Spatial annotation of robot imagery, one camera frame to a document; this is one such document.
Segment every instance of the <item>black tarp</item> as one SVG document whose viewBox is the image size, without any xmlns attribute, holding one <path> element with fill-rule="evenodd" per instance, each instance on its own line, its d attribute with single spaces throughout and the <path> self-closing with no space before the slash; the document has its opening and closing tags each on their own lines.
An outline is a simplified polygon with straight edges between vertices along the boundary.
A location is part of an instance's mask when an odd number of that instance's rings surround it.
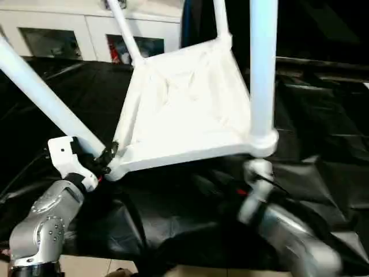
<svg viewBox="0 0 369 277">
<path fill-rule="evenodd" d="M 111 141 L 130 68 L 51 59 L 30 64 L 98 138 Z M 357 232 L 368 252 L 368 89 L 310 75 L 278 76 L 276 84 L 280 141 L 270 157 L 276 181 L 323 217 L 330 231 Z M 7 248 L 12 228 L 58 177 L 41 154 L 47 140 L 62 133 L 4 75 L 0 89 L 0 246 Z M 71 224 L 64 253 L 130 259 L 150 271 L 174 264 L 283 269 L 274 250 L 235 220 L 247 159 L 228 156 L 103 181 Z M 368 274 L 358 257 L 343 254 L 346 274 Z"/>
</svg>

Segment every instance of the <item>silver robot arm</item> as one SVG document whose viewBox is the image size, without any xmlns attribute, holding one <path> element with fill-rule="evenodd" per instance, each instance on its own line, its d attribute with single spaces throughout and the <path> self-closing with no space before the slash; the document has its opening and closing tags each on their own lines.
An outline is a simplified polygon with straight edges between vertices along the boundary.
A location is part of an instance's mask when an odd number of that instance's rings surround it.
<svg viewBox="0 0 369 277">
<path fill-rule="evenodd" d="M 310 228 L 286 209 L 275 204 L 266 206 L 273 185 L 267 180 L 272 176 L 272 165 L 261 159 L 245 166 L 245 181 L 253 187 L 245 199 L 239 221 L 250 224 L 258 214 L 256 231 L 277 251 L 281 261 L 294 277 L 335 277 L 341 269 L 341 259 L 336 251 L 314 236 Z M 256 173 L 263 179 L 251 181 Z"/>
<path fill-rule="evenodd" d="M 82 206 L 84 194 L 93 191 L 99 183 L 96 176 L 79 163 L 72 137 L 54 138 L 48 147 L 62 180 L 54 182 L 14 228 L 10 236 L 13 272 L 58 263 L 65 232 Z"/>
</svg>

